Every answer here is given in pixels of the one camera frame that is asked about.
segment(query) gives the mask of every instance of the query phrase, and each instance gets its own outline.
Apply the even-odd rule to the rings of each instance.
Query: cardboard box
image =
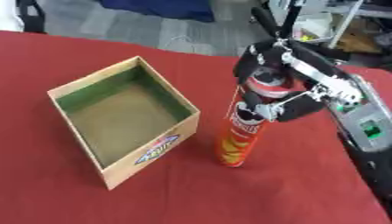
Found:
[[[140,57],[48,94],[109,190],[195,133],[200,116]]]

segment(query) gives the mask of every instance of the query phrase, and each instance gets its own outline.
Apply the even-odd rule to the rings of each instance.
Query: red can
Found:
[[[237,88],[234,93],[215,148],[219,160],[231,167],[242,165],[255,145],[260,131],[268,123],[262,116],[247,108],[239,91]]]

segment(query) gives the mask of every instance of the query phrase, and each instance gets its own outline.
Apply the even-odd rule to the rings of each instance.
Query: red tablecloth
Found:
[[[46,91],[135,55],[202,116],[195,136],[109,192]],[[215,161],[236,58],[0,32],[0,59],[1,223],[389,223],[326,111],[270,125],[242,168]],[[392,105],[390,74],[350,70]]]

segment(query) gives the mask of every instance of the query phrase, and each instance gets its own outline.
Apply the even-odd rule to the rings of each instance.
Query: white object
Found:
[[[24,28],[18,16],[16,0],[0,0],[0,30],[22,32]]]
[[[317,38],[305,42],[323,42],[320,40],[330,39],[333,35],[333,16],[331,13],[317,13],[298,17],[293,26],[293,38],[301,40],[304,33],[310,33]]]

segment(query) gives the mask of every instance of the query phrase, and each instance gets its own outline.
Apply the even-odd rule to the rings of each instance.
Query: blue object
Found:
[[[136,11],[163,18],[214,21],[208,0],[101,0],[101,4],[105,8]]]

